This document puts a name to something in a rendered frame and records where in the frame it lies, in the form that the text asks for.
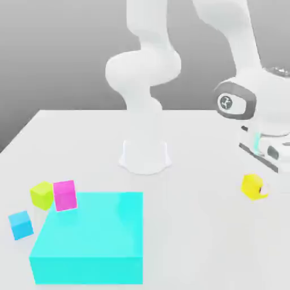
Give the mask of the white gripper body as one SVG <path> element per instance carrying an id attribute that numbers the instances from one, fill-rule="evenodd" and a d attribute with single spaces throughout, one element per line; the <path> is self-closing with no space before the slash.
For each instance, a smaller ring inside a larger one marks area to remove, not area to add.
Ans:
<path id="1" fill-rule="evenodd" d="M 290 146 L 281 144 L 262 145 L 263 155 L 257 155 L 243 143 L 239 147 L 255 160 L 254 169 L 266 180 L 272 191 L 290 193 Z"/>

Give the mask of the small yellow cube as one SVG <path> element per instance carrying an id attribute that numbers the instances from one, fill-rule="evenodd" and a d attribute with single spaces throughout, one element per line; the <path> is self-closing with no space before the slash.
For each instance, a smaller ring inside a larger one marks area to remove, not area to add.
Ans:
<path id="1" fill-rule="evenodd" d="M 242 179 L 241 191 L 251 200 L 256 201 L 268 197 L 263 191 L 263 179 L 257 174 L 246 174 Z"/>

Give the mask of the small magenta cube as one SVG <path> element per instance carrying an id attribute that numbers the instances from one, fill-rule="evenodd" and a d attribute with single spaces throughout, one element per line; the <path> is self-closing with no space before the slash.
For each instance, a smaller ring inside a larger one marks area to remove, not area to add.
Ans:
<path id="1" fill-rule="evenodd" d="M 53 184 L 56 211 L 66 211 L 77 208 L 75 184 L 73 180 L 55 182 Z"/>

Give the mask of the small lime cube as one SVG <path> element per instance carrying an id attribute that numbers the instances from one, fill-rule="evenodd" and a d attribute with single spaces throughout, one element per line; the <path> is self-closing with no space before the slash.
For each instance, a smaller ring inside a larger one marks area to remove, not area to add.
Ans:
<path id="1" fill-rule="evenodd" d="M 53 185 L 49 182 L 43 181 L 30 189 L 31 199 L 34 206 L 42 209 L 50 209 L 53 200 Z"/>

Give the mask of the small blue cube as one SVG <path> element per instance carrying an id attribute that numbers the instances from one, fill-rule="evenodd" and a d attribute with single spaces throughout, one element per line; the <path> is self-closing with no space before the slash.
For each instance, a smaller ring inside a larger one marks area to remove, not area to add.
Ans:
<path id="1" fill-rule="evenodd" d="M 18 212 L 8 217 L 14 240 L 34 234 L 32 222 L 27 211 Z"/>

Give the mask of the large cyan box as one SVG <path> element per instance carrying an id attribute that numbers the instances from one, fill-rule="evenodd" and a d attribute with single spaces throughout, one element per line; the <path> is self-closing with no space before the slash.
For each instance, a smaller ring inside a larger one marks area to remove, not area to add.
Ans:
<path id="1" fill-rule="evenodd" d="M 142 284 L 143 194 L 78 193 L 52 207 L 29 261 L 37 285 Z"/>

